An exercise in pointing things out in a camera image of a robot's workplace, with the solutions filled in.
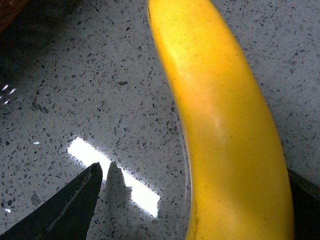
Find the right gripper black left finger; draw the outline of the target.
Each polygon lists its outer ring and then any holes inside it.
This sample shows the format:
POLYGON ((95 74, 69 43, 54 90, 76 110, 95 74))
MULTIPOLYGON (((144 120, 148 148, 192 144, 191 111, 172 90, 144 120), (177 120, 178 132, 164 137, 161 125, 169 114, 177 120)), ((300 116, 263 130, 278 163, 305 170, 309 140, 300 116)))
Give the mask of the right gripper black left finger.
POLYGON ((103 170, 91 164, 39 208, 0 235, 2 240, 85 240, 103 170))

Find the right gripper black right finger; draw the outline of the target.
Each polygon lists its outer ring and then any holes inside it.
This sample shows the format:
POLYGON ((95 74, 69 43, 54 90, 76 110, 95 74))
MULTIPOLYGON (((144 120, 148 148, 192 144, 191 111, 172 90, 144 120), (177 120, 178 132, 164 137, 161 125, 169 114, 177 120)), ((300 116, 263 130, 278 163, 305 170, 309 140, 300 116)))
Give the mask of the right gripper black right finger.
POLYGON ((320 187, 291 169, 288 176, 293 200, 296 240, 320 238, 320 187))

